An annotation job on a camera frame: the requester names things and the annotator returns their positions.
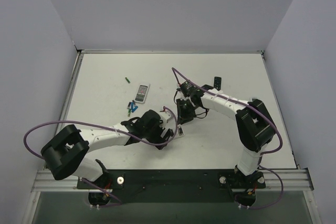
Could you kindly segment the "red and white remote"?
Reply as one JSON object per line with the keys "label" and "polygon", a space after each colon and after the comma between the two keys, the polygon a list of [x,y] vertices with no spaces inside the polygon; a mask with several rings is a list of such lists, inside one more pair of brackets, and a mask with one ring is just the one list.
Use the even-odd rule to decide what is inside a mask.
{"label": "red and white remote", "polygon": [[178,135],[179,136],[184,136],[183,129],[181,127],[178,128]]}

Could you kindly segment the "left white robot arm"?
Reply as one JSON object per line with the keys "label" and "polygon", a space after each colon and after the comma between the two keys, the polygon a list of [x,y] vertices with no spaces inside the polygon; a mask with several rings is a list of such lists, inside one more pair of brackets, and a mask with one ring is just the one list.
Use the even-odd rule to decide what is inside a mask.
{"label": "left white robot arm", "polygon": [[88,153],[139,142],[161,150],[177,133],[177,130],[167,128],[169,121],[175,119],[173,112],[164,109],[160,112],[148,110],[140,118],[135,117],[112,127],[94,126],[80,130],[69,124],[42,148],[41,155],[55,180],[73,175],[101,188],[110,175],[102,161],[86,158]]}

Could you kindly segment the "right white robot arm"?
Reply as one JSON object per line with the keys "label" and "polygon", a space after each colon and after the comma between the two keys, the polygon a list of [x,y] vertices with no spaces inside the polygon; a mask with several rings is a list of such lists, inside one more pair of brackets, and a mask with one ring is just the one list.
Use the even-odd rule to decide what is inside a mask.
{"label": "right white robot arm", "polygon": [[216,111],[235,121],[244,146],[237,169],[245,176],[252,175],[258,169],[262,152],[276,134],[270,125],[273,120],[261,100],[225,99],[221,90],[207,84],[198,88],[188,81],[178,84],[175,94],[180,95],[174,99],[179,124],[200,118],[201,115],[196,113],[200,108],[205,110],[205,115],[209,111]]}

